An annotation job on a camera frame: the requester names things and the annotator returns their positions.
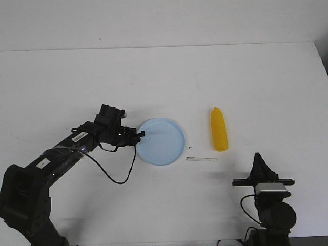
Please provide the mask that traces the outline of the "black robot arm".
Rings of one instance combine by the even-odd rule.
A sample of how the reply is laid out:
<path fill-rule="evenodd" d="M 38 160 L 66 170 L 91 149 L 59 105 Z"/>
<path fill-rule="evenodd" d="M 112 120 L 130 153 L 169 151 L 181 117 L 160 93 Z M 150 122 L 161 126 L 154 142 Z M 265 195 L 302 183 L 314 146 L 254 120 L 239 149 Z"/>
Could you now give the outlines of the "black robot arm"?
<path fill-rule="evenodd" d="M 71 134 L 26 167 L 11 165 L 1 187 L 1 218 L 31 245 L 69 245 L 49 216 L 50 187 L 83 156 L 102 144 L 135 147 L 145 133 L 121 125 L 125 110 L 102 105 L 93 122 L 72 128 Z"/>
<path fill-rule="evenodd" d="M 242 245 L 290 245 L 290 229 L 296 224 L 295 210 L 283 200 L 291 196 L 286 186 L 295 184 L 293 179 L 280 179 L 265 163 L 260 153 L 254 154 L 251 172 L 246 179 L 234 179 L 232 186 L 251 186 L 254 193 L 241 198 L 243 212 L 261 228 L 248 227 Z M 244 208 L 246 198 L 254 198 L 258 219 Z"/>

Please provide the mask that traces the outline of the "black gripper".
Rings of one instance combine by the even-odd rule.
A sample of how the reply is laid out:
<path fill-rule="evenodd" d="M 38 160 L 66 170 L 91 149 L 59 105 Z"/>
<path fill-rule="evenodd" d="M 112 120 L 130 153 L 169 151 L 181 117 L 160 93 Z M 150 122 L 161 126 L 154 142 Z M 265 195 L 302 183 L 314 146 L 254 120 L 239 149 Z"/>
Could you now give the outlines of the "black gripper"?
<path fill-rule="evenodd" d="M 261 178 L 263 180 L 278 181 L 255 181 L 259 177 L 259 164 Z M 253 187 L 256 205 L 271 205 L 277 202 L 282 202 L 285 198 L 291 196 L 291 193 L 287 190 L 286 186 L 292 186 L 294 184 L 295 181 L 292 179 L 279 179 L 278 174 L 269 168 L 258 152 L 254 155 L 252 169 L 248 178 L 234 179 L 232 182 L 232 186 L 234 187 Z"/>
<path fill-rule="evenodd" d="M 141 141 L 140 137 L 133 137 L 128 140 L 126 127 L 121 125 L 121 111 L 122 109 L 102 104 L 94 121 L 101 128 L 100 133 L 97 133 L 97 141 L 100 146 L 102 144 L 112 146 L 137 145 Z M 145 132 L 136 133 L 136 136 L 145 136 Z"/>

